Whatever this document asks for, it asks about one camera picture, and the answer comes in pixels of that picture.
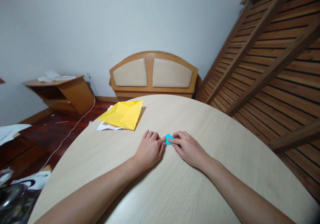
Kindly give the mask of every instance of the light wood table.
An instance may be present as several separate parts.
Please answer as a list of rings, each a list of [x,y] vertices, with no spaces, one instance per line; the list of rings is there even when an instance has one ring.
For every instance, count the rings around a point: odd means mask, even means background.
[[[32,212],[34,223],[69,194],[133,156],[143,133],[185,130],[244,183],[296,223],[308,223],[318,205],[255,135],[222,112],[175,95],[149,95],[135,131],[96,131],[95,120],[72,143]],[[163,160],[130,184],[99,223],[239,223],[225,199],[200,171],[167,146]]]

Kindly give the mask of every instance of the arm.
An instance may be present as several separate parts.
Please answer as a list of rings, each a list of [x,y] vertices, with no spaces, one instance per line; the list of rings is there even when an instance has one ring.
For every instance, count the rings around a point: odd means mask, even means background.
[[[96,223],[120,192],[157,163],[165,150],[165,137],[146,131],[136,154],[99,176],[55,205],[36,223]]]
[[[168,139],[179,156],[211,179],[242,223],[294,223],[219,161],[210,157],[188,133],[179,131],[172,137],[179,138]]]

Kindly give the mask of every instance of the wooden slatted wall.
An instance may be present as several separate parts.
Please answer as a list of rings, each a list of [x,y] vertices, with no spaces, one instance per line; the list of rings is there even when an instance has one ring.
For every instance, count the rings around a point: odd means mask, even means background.
[[[320,0],[246,0],[196,99],[244,125],[320,201]]]

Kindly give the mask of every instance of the power cord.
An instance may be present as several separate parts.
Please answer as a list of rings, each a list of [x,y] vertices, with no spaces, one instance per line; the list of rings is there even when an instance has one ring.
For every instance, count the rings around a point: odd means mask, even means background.
[[[49,160],[51,159],[51,157],[53,156],[53,154],[55,154],[55,153],[60,149],[60,147],[62,146],[63,142],[70,136],[71,132],[76,128],[76,126],[78,125],[78,123],[93,109],[94,104],[95,104],[95,102],[96,102],[96,97],[95,97],[95,95],[93,95],[93,97],[94,97],[94,101],[93,101],[93,106],[91,107],[91,109],[90,109],[83,117],[81,117],[81,119],[76,123],[76,125],[74,126],[74,128],[72,128],[72,130],[69,132],[69,134],[67,135],[67,137],[62,140],[62,142],[60,143],[59,147],[49,156],[49,158],[48,158],[48,160],[46,161],[46,163],[43,165],[43,167],[41,167],[41,169],[40,169],[36,174],[38,174],[43,168],[46,167],[46,165],[48,164],[48,162],[49,162]]]

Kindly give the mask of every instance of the hand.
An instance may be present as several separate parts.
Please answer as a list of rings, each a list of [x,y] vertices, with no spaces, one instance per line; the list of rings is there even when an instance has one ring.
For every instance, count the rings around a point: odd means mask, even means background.
[[[179,156],[189,165],[202,170],[211,157],[201,145],[185,131],[175,132],[172,137],[179,138],[174,140],[168,139]]]
[[[133,159],[141,171],[145,171],[156,164],[163,156],[166,148],[166,137],[160,139],[157,132],[147,130],[142,137],[140,145]]]

